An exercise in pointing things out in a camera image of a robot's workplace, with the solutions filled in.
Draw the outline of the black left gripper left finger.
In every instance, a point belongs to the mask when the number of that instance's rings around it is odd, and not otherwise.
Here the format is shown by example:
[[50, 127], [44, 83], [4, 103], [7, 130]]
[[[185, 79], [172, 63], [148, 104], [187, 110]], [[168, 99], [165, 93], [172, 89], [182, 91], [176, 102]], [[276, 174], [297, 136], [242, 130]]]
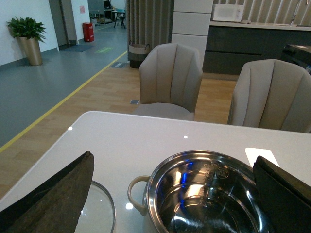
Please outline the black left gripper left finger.
[[2, 233], [72, 233], [94, 171], [89, 151], [0, 213]]

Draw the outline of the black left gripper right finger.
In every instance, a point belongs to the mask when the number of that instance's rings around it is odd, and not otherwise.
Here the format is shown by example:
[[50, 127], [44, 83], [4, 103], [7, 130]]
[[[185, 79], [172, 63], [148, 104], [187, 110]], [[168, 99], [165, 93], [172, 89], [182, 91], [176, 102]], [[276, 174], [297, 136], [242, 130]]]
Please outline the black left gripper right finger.
[[262, 156], [253, 173], [262, 207], [276, 233], [311, 231], [311, 187]]

